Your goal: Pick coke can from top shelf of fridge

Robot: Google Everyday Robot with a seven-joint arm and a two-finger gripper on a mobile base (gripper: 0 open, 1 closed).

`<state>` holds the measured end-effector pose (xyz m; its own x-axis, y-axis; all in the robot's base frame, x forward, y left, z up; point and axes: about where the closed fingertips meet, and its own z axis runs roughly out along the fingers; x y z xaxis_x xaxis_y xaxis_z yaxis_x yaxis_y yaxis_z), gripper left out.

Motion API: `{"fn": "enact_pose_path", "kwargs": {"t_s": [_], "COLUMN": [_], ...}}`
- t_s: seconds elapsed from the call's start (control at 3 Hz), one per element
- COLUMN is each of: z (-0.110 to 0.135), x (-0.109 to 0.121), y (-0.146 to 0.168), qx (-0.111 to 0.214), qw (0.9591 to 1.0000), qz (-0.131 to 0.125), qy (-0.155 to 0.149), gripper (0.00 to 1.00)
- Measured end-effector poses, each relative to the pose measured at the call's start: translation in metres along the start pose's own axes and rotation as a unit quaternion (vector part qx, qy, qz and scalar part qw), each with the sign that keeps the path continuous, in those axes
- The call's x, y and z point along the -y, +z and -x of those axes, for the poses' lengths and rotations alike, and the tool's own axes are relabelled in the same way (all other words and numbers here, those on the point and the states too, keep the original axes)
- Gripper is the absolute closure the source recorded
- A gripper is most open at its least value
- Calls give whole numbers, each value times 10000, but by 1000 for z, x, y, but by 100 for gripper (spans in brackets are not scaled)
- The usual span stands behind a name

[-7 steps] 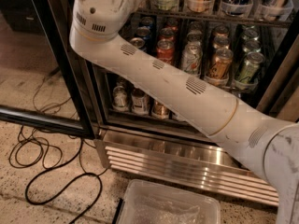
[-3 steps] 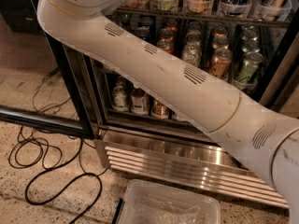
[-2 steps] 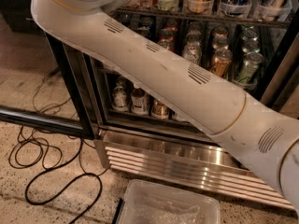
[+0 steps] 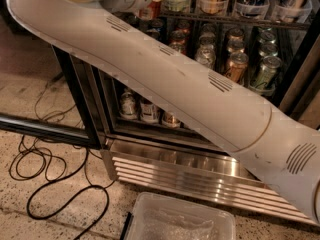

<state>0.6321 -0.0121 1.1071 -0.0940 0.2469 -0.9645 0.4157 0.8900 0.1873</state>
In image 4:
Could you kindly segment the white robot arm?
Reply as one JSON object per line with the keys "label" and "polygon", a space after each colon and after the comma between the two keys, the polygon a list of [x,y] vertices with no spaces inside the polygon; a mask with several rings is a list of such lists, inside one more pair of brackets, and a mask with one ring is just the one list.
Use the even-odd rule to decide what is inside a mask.
{"label": "white robot arm", "polygon": [[31,33],[115,77],[320,217],[320,133],[115,17],[159,0],[7,0]]}

